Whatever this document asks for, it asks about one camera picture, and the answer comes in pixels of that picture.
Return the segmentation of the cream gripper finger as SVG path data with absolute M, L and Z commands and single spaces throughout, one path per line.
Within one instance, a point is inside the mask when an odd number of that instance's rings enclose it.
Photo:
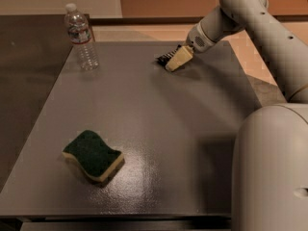
M 167 53 L 167 71 L 174 71 L 183 64 L 187 63 L 193 58 L 193 49 L 188 45 L 182 45 L 174 52 Z

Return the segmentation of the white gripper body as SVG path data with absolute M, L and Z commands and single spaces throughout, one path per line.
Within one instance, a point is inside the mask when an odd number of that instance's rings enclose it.
M 189 31 L 186 44 L 193 49 L 195 53 L 203 53 L 215 45 L 203 32 L 200 23 L 195 24 Z

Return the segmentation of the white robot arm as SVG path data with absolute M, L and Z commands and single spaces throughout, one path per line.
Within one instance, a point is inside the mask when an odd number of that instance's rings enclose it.
M 236 137 L 231 231 L 308 231 L 308 45 L 268 7 L 268 0 L 219 0 L 170 53 L 166 68 L 247 32 L 274 82 L 254 82 L 262 106 Z

